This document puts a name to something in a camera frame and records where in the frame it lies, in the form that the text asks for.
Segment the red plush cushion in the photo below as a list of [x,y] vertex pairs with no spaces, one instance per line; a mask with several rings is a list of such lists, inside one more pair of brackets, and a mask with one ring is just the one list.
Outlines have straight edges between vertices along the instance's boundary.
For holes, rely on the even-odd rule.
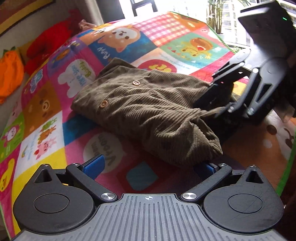
[[28,47],[24,71],[32,75],[56,50],[68,39],[79,32],[78,24],[82,20],[79,9],[71,9],[69,18],[44,30]]

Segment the colourful cartoon play mat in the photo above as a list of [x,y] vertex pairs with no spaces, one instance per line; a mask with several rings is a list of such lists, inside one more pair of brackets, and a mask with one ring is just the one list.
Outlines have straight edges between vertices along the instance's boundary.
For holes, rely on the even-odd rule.
[[[257,165],[232,169],[201,202],[184,202],[180,195],[202,182],[201,167],[224,163],[223,153],[192,166],[170,164],[71,109],[114,58],[210,85],[235,54],[209,25],[172,12],[114,21],[69,39],[29,78],[1,136],[1,214],[9,239],[283,240],[275,230],[283,203]],[[234,82],[229,103],[241,97],[250,73]],[[208,125],[221,147],[235,133],[236,144],[247,144],[243,153],[256,156],[264,145],[251,130],[255,124],[275,144],[264,160],[292,150],[295,126],[269,125],[274,110],[259,123],[219,120],[220,111]],[[97,155],[105,168],[95,181],[117,201],[94,202],[70,185],[66,167]]]

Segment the brown corduroy garment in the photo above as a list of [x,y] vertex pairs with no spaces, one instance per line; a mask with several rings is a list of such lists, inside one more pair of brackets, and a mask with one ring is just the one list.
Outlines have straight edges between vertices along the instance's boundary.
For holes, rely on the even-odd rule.
[[194,76],[138,69],[114,58],[78,92],[71,109],[110,132],[141,143],[165,162],[192,166],[223,153],[208,125],[221,107],[194,107],[208,87]]

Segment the framed red yellow picture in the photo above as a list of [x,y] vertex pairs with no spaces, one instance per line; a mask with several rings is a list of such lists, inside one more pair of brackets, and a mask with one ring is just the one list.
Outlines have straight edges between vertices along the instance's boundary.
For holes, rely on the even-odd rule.
[[1,1],[1,31],[3,35],[34,12],[50,4],[53,0],[6,0]]

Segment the potted palm plant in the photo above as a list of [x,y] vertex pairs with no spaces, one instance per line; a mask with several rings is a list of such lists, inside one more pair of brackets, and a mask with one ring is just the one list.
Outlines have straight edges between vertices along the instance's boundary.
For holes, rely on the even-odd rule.
[[250,1],[215,0],[208,1],[207,24],[217,33],[237,31],[238,14],[241,9],[251,5]]

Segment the pink cloth toy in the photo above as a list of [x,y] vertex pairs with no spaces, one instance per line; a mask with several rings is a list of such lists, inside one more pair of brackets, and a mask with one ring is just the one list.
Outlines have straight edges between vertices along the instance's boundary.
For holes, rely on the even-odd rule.
[[96,27],[95,24],[89,23],[86,20],[81,20],[78,24],[80,32],[90,30]]

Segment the orange pumpkin plush cushion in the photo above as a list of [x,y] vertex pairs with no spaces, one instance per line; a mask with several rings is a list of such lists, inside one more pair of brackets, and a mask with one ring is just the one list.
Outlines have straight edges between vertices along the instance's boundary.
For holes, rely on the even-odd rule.
[[23,61],[19,50],[13,46],[4,50],[0,62],[0,103],[4,104],[22,84],[24,77]]

